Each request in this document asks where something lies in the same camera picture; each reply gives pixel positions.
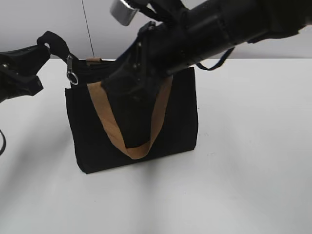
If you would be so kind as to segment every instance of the metal component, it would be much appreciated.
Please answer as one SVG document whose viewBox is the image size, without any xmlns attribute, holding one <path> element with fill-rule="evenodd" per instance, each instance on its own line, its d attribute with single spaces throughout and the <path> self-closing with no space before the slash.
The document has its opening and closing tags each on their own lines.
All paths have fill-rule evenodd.
<svg viewBox="0 0 312 234">
<path fill-rule="evenodd" d="M 111 7 L 112 16 L 123 26 L 128 26 L 138 12 L 127 0 L 115 0 Z"/>
<path fill-rule="evenodd" d="M 68 55 L 67 57 L 67 78 L 72 85 L 78 85 L 79 80 L 77 75 L 73 72 L 73 57 Z"/>
</svg>

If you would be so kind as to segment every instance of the white table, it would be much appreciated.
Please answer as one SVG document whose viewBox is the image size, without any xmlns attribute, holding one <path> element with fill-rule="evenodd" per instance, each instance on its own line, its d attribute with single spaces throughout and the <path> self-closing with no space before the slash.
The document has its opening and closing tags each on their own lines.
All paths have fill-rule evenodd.
<svg viewBox="0 0 312 234">
<path fill-rule="evenodd" d="M 311 65 L 235 59 L 197 69 L 195 151 L 85 175 L 67 119 L 66 66 L 49 61 L 41 93 L 0 105 L 0 233 L 311 233 Z"/>
</svg>

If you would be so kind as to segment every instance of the metal ring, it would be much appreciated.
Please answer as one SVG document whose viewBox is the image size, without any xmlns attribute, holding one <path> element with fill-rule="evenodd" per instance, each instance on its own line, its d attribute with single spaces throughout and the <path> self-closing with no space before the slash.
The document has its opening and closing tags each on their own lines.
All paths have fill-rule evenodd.
<svg viewBox="0 0 312 234">
<path fill-rule="evenodd" d="M 75 80 L 71 80 L 71 78 L 69 77 L 70 75 L 72 75 L 75 78 Z M 78 77 L 75 73 L 68 71 L 67 72 L 67 78 L 72 85 L 78 85 L 79 84 Z"/>
</svg>

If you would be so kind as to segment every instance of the black cable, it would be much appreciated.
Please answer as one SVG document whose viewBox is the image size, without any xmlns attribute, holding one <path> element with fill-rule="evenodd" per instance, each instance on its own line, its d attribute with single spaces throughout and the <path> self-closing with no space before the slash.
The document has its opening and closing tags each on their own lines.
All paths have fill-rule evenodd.
<svg viewBox="0 0 312 234">
<path fill-rule="evenodd" d="M 5 136 L 3 134 L 3 132 L 1 131 L 0 129 L 0 134 L 2 135 L 2 138 L 3 138 L 3 144 L 2 144 L 2 147 L 0 149 L 0 156 L 3 154 L 5 148 L 6 148 L 6 139 L 5 139 Z"/>
<path fill-rule="evenodd" d="M 207 68 L 203 64 L 201 64 L 200 62 L 197 63 L 196 66 L 199 69 L 202 69 L 205 71 L 213 71 L 213 70 L 221 67 L 224 64 L 224 62 L 228 59 L 228 57 L 231 55 L 231 53 L 233 52 L 234 49 L 235 49 L 235 47 L 232 49 L 229 49 L 227 52 L 225 52 L 225 54 L 221 57 L 220 61 L 215 66 L 213 66 L 212 68 Z"/>
</svg>

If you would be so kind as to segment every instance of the white wall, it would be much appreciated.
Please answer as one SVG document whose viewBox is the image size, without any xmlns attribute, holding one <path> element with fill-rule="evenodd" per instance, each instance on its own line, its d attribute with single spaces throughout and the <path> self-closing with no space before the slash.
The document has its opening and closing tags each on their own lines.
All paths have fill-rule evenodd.
<svg viewBox="0 0 312 234">
<path fill-rule="evenodd" d="M 84 0 L 95 54 L 117 58 L 135 39 L 138 29 L 149 19 L 137 14 L 129 27 L 117 23 L 109 13 L 113 0 Z M 204 0 L 184 0 L 193 8 Z M 81 0 L 10 0 L 2 2 L 0 51 L 36 43 L 38 36 L 51 30 L 62 36 L 80 58 L 91 57 Z M 312 27 L 288 39 L 240 45 L 232 58 L 312 58 Z"/>
</svg>

